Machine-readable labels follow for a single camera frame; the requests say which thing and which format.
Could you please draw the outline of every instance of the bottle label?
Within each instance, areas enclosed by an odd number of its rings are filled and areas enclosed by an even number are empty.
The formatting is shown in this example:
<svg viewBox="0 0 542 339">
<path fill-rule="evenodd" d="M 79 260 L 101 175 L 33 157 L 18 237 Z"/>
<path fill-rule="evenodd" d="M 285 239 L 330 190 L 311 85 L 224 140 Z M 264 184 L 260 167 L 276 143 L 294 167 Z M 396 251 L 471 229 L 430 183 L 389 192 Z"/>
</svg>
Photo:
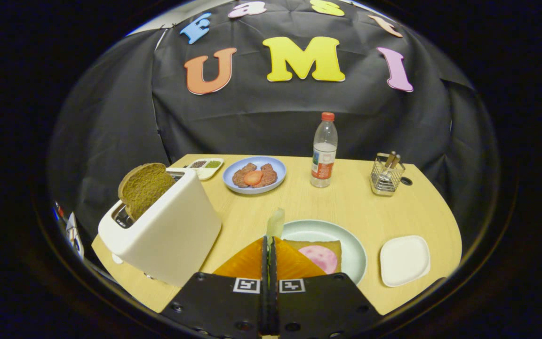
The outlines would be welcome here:
<svg viewBox="0 0 542 339">
<path fill-rule="evenodd" d="M 336 159 L 336 151 L 324 152 L 312 150 L 311 175 L 318 179 L 327 179 L 332 176 L 332 167 Z"/>
</svg>

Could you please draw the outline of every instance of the orange bottle cap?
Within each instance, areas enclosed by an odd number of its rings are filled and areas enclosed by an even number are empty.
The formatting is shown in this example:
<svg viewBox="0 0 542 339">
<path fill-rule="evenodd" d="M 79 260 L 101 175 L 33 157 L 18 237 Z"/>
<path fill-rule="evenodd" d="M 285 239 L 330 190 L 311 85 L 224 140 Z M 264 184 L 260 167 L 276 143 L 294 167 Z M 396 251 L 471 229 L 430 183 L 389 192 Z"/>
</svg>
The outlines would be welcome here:
<svg viewBox="0 0 542 339">
<path fill-rule="evenodd" d="M 321 120 L 323 121 L 334 121 L 334 114 L 330 112 L 321 113 Z"/>
</svg>

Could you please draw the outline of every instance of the toaster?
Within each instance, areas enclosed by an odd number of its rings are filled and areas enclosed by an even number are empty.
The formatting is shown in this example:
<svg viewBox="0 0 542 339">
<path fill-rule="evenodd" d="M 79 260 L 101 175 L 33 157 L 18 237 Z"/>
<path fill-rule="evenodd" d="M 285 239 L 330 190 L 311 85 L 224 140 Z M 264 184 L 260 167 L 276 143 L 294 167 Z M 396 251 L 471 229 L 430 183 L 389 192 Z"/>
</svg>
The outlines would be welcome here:
<svg viewBox="0 0 542 339">
<path fill-rule="evenodd" d="M 196 171 L 167 168 L 176 182 L 133 221 L 119 200 L 99 222 L 101 240 L 138 270 L 182 287 L 198 272 L 221 229 Z"/>
</svg>

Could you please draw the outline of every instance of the foam letter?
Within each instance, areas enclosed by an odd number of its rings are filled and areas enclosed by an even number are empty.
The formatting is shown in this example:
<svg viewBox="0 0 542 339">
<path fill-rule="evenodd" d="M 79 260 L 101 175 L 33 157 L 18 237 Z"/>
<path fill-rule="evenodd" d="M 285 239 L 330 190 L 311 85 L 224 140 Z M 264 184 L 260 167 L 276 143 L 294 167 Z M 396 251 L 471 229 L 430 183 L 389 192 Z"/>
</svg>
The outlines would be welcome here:
<svg viewBox="0 0 542 339">
<path fill-rule="evenodd" d="M 228 17 L 243 17 L 244 15 L 257 15 L 266 12 L 265 3 L 262 1 L 252 1 L 234 7 Z"/>
<path fill-rule="evenodd" d="M 323 0 L 311 0 L 312 9 L 319 13 L 335 15 L 335 16 L 344 16 L 344 12 L 340 9 L 340 6 L 334 4 L 333 2 L 323 1 Z"/>
<path fill-rule="evenodd" d="M 388 70 L 390 71 L 390 78 L 386 81 L 388 85 L 405 92 L 413 92 L 413 86 L 407 80 L 407 74 L 403 66 L 403 56 L 399 52 L 384 47 L 378 47 L 378 51 L 384 55 L 386 64 L 388 64 Z"/>
<path fill-rule="evenodd" d="M 301 50 L 288 37 L 272 37 L 263 40 L 263 45 L 271 50 L 271 73 L 269 81 L 288 81 L 292 73 L 286 69 L 286 62 L 294 69 L 300 79 L 305 79 L 316 65 L 312 77 L 322 81 L 344 81 L 346 76 L 340 71 L 336 47 L 340 42 L 331 37 L 314 37 L 305 51 Z"/>
<path fill-rule="evenodd" d="M 230 82 L 231 59 L 237 52 L 235 48 L 216 51 L 213 56 L 219 59 L 219 75 L 213 81 L 204 81 L 204 62 L 208 56 L 198 56 L 183 65 L 187 69 L 187 89 L 194 94 L 202 95 L 216 92 Z"/>
<path fill-rule="evenodd" d="M 198 19 L 192 21 L 191 24 L 185 26 L 185 28 L 183 28 L 181 32 L 179 32 L 179 34 L 185 34 L 187 37 L 189 37 L 190 45 L 192 43 L 195 43 L 196 40 L 200 39 L 202 36 L 204 36 L 204 34 L 209 31 L 209 28 L 204 27 L 208 27 L 208 25 L 210 25 L 210 21 L 208 21 L 206 18 L 211 15 L 212 14 L 210 13 L 204 13 L 200 15 Z"/>
<path fill-rule="evenodd" d="M 403 37 L 402 34 L 400 34 L 399 32 L 394 30 L 393 24 L 390 24 L 389 22 L 386 22 L 381 17 L 373 16 L 373 15 L 368 15 L 368 17 L 375 20 L 378 23 L 378 25 L 380 25 L 380 27 L 382 27 L 386 32 L 389 32 L 390 34 L 392 34 L 393 36 L 396 36 L 396 37 Z"/>
</svg>

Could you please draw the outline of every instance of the wire basket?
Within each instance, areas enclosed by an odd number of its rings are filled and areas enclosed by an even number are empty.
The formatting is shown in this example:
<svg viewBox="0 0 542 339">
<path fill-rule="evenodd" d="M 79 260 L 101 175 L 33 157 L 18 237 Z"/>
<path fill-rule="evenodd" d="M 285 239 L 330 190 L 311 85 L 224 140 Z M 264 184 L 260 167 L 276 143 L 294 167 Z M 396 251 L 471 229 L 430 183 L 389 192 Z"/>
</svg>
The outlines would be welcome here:
<svg viewBox="0 0 542 339">
<path fill-rule="evenodd" d="M 386 153 L 378 153 L 372 167 L 369 181 L 372 184 L 372 191 L 377 195 L 393 195 L 405 172 L 405 166 L 402 163 L 398 163 L 395 168 L 385 167 L 384 164 L 389 156 Z"/>
</svg>

